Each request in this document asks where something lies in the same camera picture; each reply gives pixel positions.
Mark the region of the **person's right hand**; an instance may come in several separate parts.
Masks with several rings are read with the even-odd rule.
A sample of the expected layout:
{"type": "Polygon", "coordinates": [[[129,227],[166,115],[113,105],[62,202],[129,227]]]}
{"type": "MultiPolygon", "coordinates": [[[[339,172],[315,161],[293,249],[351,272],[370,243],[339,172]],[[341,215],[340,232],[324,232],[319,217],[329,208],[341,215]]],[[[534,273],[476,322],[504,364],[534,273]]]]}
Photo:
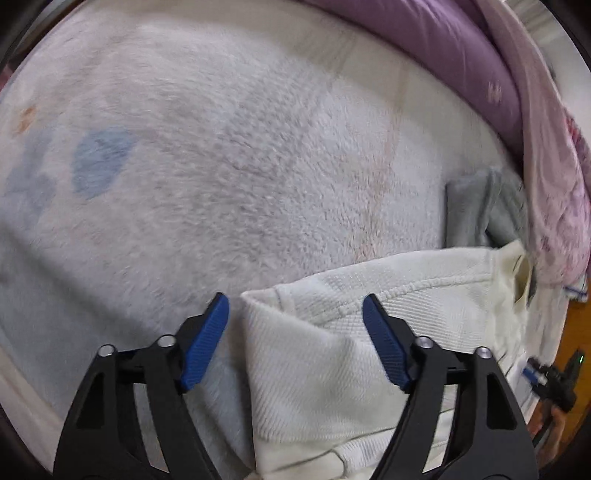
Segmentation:
{"type": "Polygon", "coordinates": [[[547,401],[539,402],[528,422],[528,431],[531,437],[534,437],[542,429],[544,413],[547,412],[547,408],[550,408],[552,422],[547,431],[546,441],[542,443],[536,455],[539,468],[550,464],[558,455],[567,420],[567,415],[558,407],[552,406],[547,401]]]}

